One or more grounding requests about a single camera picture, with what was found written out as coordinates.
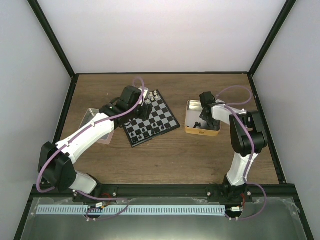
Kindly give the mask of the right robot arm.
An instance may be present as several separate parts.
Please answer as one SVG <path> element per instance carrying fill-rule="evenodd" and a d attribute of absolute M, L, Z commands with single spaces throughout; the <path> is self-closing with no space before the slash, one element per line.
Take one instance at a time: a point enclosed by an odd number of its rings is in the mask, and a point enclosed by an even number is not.
<path fill-rule="evenodd" d="M 268 145 L 267 134 L 257 110 L 247 111 L 218 101 L 208 91 L 199 95 L 200 118 L 210 130 L 218 131 L 221 122 L 229 125 L 234 157 L 228 173 L 220 185 L 221 195 L 229 202 L 245 192 L 249 171 L 262 150 Z"/>

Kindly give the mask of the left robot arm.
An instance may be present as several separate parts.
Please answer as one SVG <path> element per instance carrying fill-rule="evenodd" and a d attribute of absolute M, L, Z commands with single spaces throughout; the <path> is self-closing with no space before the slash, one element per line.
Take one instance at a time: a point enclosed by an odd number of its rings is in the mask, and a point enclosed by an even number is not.
<path fill-rule="evenodd" d="M 98 113 L 87 124 L 69 137 L 57 142 L 46 142 L 40 151 L 37 190 L 41 189 L 42 179 L 59 192 L 71 189 L 85 195 L 91 202 L 97 202 L 102 196 L 98 181 L 76 171 L 74 164 L 80 156 L 103 136 L 109 135 L 119 127 L 133 119 L 146 120 L 152 108 L 145 103 L 149 94 L 148 88 L 137 88 L 129 85 L 124 88 L 120 97 L 101 107 Z"/>

